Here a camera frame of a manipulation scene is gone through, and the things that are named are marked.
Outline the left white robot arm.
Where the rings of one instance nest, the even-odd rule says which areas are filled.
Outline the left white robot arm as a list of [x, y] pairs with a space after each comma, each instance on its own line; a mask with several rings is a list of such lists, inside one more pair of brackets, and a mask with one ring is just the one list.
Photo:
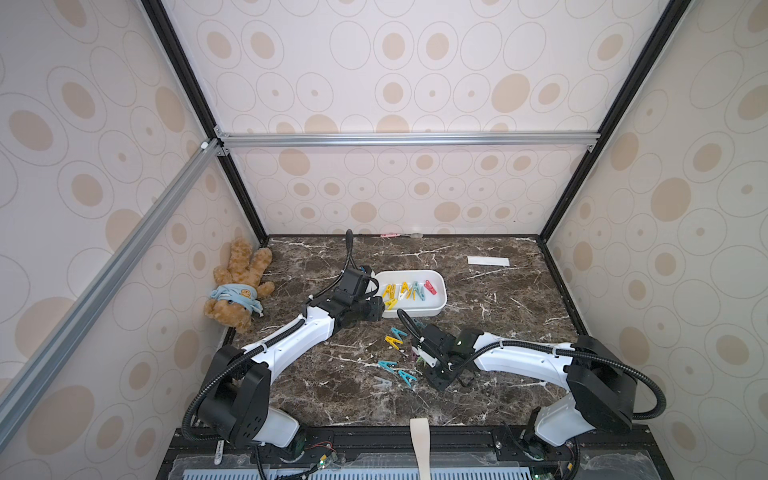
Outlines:
[[270, 406], [271, 386], [314, 346], [361, 321], [379, 321], [384, 304], [378, 289], [370, 267], [347, 267], [278, 331], [244, 348], [219, 349], [185, 413], [185, 438], [301, 450], [300, 423]]

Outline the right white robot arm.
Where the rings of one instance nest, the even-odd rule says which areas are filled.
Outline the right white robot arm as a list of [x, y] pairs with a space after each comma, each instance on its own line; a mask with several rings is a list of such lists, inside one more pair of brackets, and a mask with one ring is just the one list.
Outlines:
[[428, 382], [439, 391], [466, 371], [511, 373], [562, 388], [563, 398], [532, 413], [526, 442], [561, 446], [592, 430], [618, 435], [632, 429], [637, 380], [627, 365], [590, 336], [574, 343], [547, 344], [474, 328], [453, 336], [430, 324], [411, 344], [428, 365]]

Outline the grey clothespin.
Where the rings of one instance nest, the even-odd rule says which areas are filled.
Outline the grey clothespin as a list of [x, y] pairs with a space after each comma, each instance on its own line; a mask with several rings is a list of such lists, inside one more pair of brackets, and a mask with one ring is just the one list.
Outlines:
[[382, 390], [382, 391], [389, 390], [392, 388], [392, 386], [393, 386], [393, 383], [391, 380], [388, 380], [379, 376], [373, 377], [373, 388], [376, 390]]

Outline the red clothespin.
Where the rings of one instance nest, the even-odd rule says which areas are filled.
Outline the red clothespin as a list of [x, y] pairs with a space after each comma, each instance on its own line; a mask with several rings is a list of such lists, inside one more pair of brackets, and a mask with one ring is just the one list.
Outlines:
[[437, 294], [436, 288], [433, 286], [433, 284], [429, 280], [424, 282], [424, 288], [427, 291], [429, 291], [432, 295], [436, 295]]

